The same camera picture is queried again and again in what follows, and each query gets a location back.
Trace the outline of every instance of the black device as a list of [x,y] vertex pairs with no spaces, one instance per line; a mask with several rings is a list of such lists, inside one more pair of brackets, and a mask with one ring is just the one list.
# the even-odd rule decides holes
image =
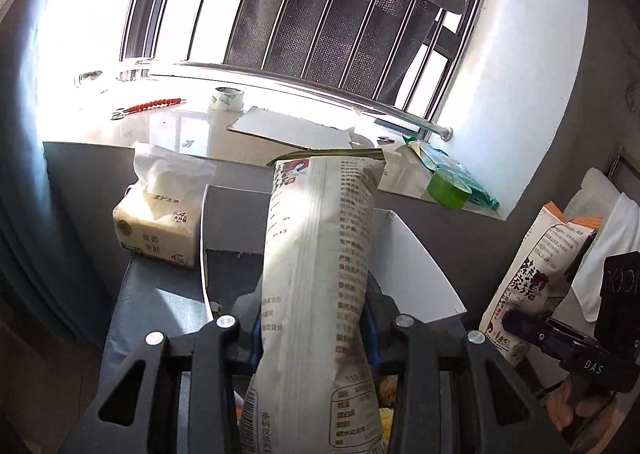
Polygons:
[[[184,371],[191,371],[189,453],[240,453],[231,379],[255,372],[255,326],[224,315],[177,338],[150,333],[100,387],[60,454],[174,454]],[[390,454],[568,452],[546,411],[479,331],[436,333],[369,291],[360,329],[373,370],[399,375]]]
[[[594,394],[631,392],[640,366],[640,252],[607,257],[604,261],[600,310],[593,338],[558,320],[541,319],[511,309],[505,331],[530,342],[570,373],[575,389],[571,404]],[[563,431],[571,442],[584,420],[576,418]]]

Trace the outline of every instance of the silver screw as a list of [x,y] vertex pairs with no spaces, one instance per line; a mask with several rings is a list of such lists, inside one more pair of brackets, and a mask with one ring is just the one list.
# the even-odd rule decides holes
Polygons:
[[230,328],[235,323],[236,319],[231,315],[222,315],[222,317],[219,317],[218,320],[216,320],[216,324],[219,328]]
[[156,346],[164,340],[164,335],[160,331],[151,331],[145,338],[145,342],[150,346]]
[[466,334],[466,339],[472,344],[482,344],[485,340],[484,333],[477,329],[472,329]]
[[414,325],[414,318],[411,315],[398,315],[396,317],[396,326],[401,328],[410,328]]

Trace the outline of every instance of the gray wall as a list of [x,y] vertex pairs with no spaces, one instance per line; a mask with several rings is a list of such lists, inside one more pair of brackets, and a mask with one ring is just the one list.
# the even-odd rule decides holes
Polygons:
[[[554,201],[563,208],[590,167],[606,170],[623,143],[640,141],[637,120],[625,104],[626,86],[640,77],[637,54],[640,36],[622,2],[590,0],[582,61],[566,113],[506,221],[380,193],[378,206],[402,217],[458,291],[468,310],[466,325],[477,325],[542,205]],[[114,236],[111,210],[135,180],[132,150],[47,143],[45,152],[54,186],[115,295],[128,254]]]

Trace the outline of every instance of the black mesh fabric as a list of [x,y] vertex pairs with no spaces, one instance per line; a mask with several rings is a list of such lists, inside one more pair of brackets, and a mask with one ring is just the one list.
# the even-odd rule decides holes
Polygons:
[[[260,69],[284,0],[244,0],[225,64]],[[333,0],[304,78],[338,87],[371,0]],[[355,54],[345,90],[373,98],[412,0],[376,0]],[[327,0],[288,0],[265,69],[300,77]],[[393,104],[404,74],[424,42],[438,7],[416,0],[379,101]]]

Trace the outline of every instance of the white snack bag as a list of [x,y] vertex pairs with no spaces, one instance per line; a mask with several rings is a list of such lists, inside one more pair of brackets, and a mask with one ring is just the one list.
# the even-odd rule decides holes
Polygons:
[[244,401],[243,454],[386,450],[358,329],[384,164],[348,155],[277,162],[262,275],[264,352]]
[[601,220],[579,217],[569,221],[555,204],[547,203],[525,234],[479,327],[513,367],[530,344],[504,330],[504,314],[519,308],[528,315],[551,315],[568,293]]
[[200,242],[202,196],[216,164],[157,145],[136,143],[138,176],[113,209],[120,244],[174,264],[194,267]]

